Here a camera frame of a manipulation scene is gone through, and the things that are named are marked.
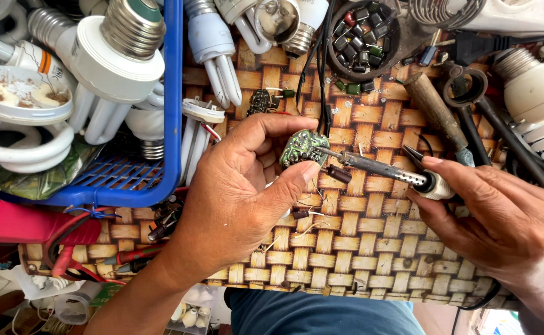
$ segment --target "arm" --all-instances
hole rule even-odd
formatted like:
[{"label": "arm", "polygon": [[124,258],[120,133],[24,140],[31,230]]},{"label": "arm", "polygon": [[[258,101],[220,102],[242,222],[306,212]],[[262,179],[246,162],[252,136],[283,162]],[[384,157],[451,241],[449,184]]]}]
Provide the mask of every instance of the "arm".
[{"label": "arm", "polygon": [[257,114],[204,152],[171,239],[84,334],[162,334],[191,286],[250,255],[299,199],[320,165],[280,173],[272,138],[316,126],[312,118]]},{"label": "arm", "polygon": [[[490,166],[473,169],[434,157],[422,162],[449,182],[474,217],[456,219],[443,203],[408,190],[421,218],[448,248],[520,299],[527,308],[522,321],[536,317],[544,324],[544,189]],[[543,333],[536,322],[523,324]]]}]

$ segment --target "left hand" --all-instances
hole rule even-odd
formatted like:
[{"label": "left hand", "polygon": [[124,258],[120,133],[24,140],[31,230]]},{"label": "left hand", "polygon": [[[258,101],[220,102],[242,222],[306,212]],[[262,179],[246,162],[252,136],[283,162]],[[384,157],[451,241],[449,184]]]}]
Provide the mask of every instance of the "left hand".
[{"label": "left hand", "polygon": [[183,215],[159,255],[175,286],[191,286],[259,247],[320,170],[307,161],[280,173],[272,138],[316,127],[314,118],[255,114],[203,153]]}]

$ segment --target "hand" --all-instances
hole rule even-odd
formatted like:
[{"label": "hand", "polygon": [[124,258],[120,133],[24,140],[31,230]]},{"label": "hand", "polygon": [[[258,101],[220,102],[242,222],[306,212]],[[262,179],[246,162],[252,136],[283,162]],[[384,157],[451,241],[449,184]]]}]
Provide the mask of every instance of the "hand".
[{"label": "hand", "polygon": [[181,219],[161,252],[172,280],[191,286],[259,247],[320,170],[307,161],[280,173],[272,138],[316,127],[314,118],[255,114],[203,153]]},{"label": "hand", "polygon": [[443,203],[408,190],[445,245],[514,293],[544,292],[544,189],[490,166],[428,156],[422,163],[447,180],[474,216],[456,219]]}]

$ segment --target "plastic bag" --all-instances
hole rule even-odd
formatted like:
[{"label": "plastic bag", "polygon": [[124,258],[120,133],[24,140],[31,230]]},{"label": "plastic bag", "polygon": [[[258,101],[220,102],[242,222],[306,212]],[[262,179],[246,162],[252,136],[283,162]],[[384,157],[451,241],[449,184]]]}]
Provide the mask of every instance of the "plastic bag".
[{"label": "plastic bag", "polygon": [[60,164],[38,173],[15,173],[0,165],[0,192],[30,200],[45,200],[69,185],[96,158],[102,145],[87,144],[76,135]]}]

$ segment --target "right hand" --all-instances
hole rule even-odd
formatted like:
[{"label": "right hand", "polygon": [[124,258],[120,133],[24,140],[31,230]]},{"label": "right hand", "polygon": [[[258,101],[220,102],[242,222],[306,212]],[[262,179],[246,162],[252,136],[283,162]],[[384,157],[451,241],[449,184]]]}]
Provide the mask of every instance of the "right hand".
[{"label": "right hand", "polygon": [[447,180],[473,215],[456,219],[443,203],[409,189],[444,244],[514,293],[544,292],[544,189],[490,166],[429,156],[422,163]]}]

